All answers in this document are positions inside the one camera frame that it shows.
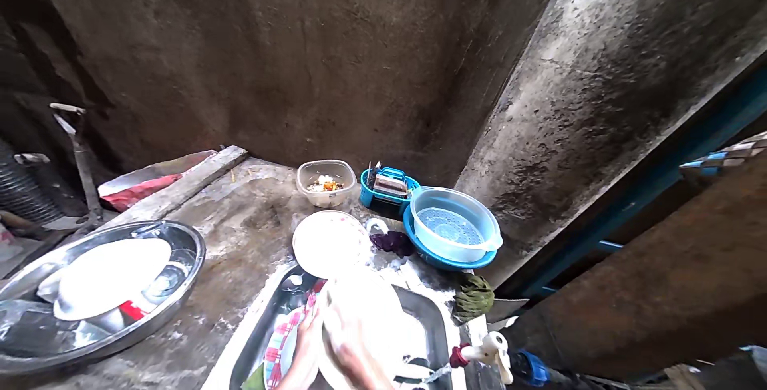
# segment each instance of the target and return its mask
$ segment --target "plastic container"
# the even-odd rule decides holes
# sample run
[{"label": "plastic container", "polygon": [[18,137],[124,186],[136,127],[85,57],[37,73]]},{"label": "plastic container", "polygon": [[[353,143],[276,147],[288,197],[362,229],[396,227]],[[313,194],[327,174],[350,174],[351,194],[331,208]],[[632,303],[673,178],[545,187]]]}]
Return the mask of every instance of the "plastic container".
[{"label": "plastic container", "polygon": [[428,250],[427,247],[423,245],[423,242],[421,242],[418,237],[416,237],[416,221],[413,218],[413,212],[410,211],[410,207],[405,209],[405,214],[402,216],[402,222],[405,226],[405,233],[407,234],[408,238],[410,238],[410,241],[413,242],[413,245],[415,245],[418,255],[427,264],[432,267],[436,267],[437,269],[448,270],[450,272],[462,272],[463,270],[467,269],[478,269],[490,264],[495,259],[495,255],[498,254],[498,251],[488,251],[485,253],[485,255],[482,256],[482,258],[469,263],[463,263],[459,261],[453,261],[452,259],[443,258]]},{"label": "plastic container", "polygon": [[439,257],[471,263],[503,245],[493,214],[465,193],[421,187],[413,191],[410,207],[416,237]]},{"label": "plastic container", "polygon": [[[400,198],[387,193],[381,193],[377,190],[372,190],[368,187],[368,173],[370,169],[366,169],[360,174],[360,202],[363,206],[370,208],[370,204],[373,199],[379,199],[388,203],[396,204],[399,206],[399,215],[402,216],[405,213],[405,209],[410,205],[410,198]],[[405,176],[405,172],[401,169],[384,167],[379,171],[382,174],[392,179],[399,179],[407,184],[407,189],[417,189],[421,185],[412,177]]]},{"label": "plastic container", "polygon": [[[323,174],[332,176],[336,182],[344,185],[344,188],[328,192],[312,192],[306,189],[307,186],[311,185]],[[349,197],[356,184],[357,178],[354,176],[354,171],[349,167],[349,164],[337,159],[323,159],[304,163],[298,168],[298,173],[295,177],[296,188],[306,198],[309,198],[313,205],[325,209],[341,204]]]}]

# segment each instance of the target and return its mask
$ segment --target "dish rag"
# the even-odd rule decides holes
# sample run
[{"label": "dish rag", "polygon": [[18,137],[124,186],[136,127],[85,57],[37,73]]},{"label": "dish rag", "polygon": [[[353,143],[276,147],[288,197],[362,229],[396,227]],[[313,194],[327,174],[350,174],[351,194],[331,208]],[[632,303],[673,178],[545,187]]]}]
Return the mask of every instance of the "dish rag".
[{"label": "dish rag", "polygon": [[413,242],[410,242],[407,234],[399,231],[389,231],[386,234],[370,234],[370,241],[381,250],[393,252],[399,258],[405,258],[416,252]]},{"label": "dish rag", "polygon": [[495,294],[493,294],[493,287],[483,277],[472,273],[460,273],[459,279],[461,291],[454,297],[453,317],[465,323],[486,314],[493,306]]}]

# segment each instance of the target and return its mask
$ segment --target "sink basin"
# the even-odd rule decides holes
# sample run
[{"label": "sink basin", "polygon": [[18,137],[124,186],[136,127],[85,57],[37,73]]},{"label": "sink basin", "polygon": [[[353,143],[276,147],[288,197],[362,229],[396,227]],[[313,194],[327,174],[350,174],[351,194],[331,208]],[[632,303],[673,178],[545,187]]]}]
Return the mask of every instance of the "sink basin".
[{"label": "sink basin", "polygon": [[[281,272],[278,271],[266,283],[235,334],[224,348],[216,365],[211,370],[203,390],[229,388],[240,390],[244,381],[261,365],[274,331],[278,317],[289,310],[304,304],[303,296],[294,296],[279,287],[291,275],[302,275],[301,291],[309,289],[317,280],[311,277],[301,267],[292,264]],[[410,316],[403,325],[404,340],[407,340],[407,353],[411,357],[421,357],[428,361],[428,366],[437,369],[449,361],[450,349],[459,344],[459,334],[456,327],[446,326],[449,316],[431,299],[408,289],[393,285],[402,309]],[[463,370],[454,370],[429,385],[414,387],[429,390],[463,390],[465,381]],[[311,388],[331,388],[321,375]]]}]

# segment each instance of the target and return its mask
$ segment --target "concrete pillar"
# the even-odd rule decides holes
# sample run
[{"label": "concrete pillar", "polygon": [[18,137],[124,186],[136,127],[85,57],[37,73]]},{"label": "concrete pillar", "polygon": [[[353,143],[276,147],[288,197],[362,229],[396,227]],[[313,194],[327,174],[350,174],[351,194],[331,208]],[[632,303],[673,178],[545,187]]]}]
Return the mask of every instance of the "concrete pillar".
[{"label": "concrete pillar", "polygon": [[765,215],[762,154],[504,332],[555,366],[618,379],[764,346]]},{"label": "concrete pillar", "polygon": [[456,187],[498,286],[767,49],[765,0],[551,0]]}]

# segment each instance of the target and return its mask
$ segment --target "dark stained wall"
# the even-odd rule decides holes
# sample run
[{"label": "dark stained wall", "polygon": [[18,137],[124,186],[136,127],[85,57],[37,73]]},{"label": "dark stained wall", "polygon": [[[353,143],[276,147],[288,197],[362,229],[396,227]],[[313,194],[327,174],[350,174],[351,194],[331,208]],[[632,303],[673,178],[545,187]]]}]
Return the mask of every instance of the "dark stained wall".
[{"label": "dark stained wall", "polygon": [[547,1],[2,0],[2,12],[52,96],[91,111],[115,172],[237,144],[292,166],[381,159],[452,186]]}]

